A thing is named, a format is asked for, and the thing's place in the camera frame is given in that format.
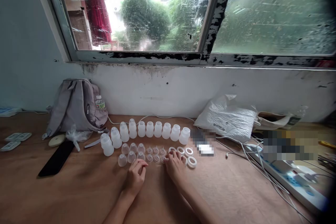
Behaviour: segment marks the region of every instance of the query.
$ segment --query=white plastic bag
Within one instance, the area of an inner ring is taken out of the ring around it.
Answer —
[[[78,142],[85,142],[90,138],[93,131],[76,131],[76,124],[71,126],[71,130],[67,131],[65,137],[72,141],[74,146],[77,148],[78,152],[80,151]]]
[[[235,97],[236,95],[227,94],[209,101],[194,126],[212,130],[242,143],[248,141],[257,111],[253,106],[250,109],[238,107]]]

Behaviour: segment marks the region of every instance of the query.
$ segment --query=red curtain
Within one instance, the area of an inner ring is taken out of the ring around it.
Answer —
[[[111,43],[111,25],[104,0],[86,0],[86,13],[90,23],[94,46]]]

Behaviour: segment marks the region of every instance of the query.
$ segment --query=window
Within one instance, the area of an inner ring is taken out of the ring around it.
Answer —
[[[213,53],[332,55],[328,0],[229,0]]]
[[[51,2],[72,61],[334,65],[333,0]]]

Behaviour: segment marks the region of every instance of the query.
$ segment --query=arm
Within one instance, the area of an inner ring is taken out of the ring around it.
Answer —
[[[188,181],[185,172],[185,163],[182,161],[181,153],[171,151],[166,157],[168,158],[166,168],[170,178],[182,196],[188,201],[201,223],[222,223],[218,215],[209,207],[207,202]]]
[[[129,207],[139,193],[146,174],[148,164],[142,159],[136,159],[128,170],[125,189],[122,190],[117,203],[111,209],[103,224],[122,224]]]

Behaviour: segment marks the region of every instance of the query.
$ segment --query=hand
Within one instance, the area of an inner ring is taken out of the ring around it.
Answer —
[[[171,151],[166,155],[168,158],[165,162],[167,172],[170,178],[173,180],[175,185],[180,188],[184,183],[187,182],[186,176],[186,158],[183,158],[180,152]]]
[[[144,181],[146,175],[146,166],[148,164],[142,159],[136,159],[131,164],[127,172],[126,184],[125,184],[125,192],[127,194],[132,195],[134,198],[138,195]]]

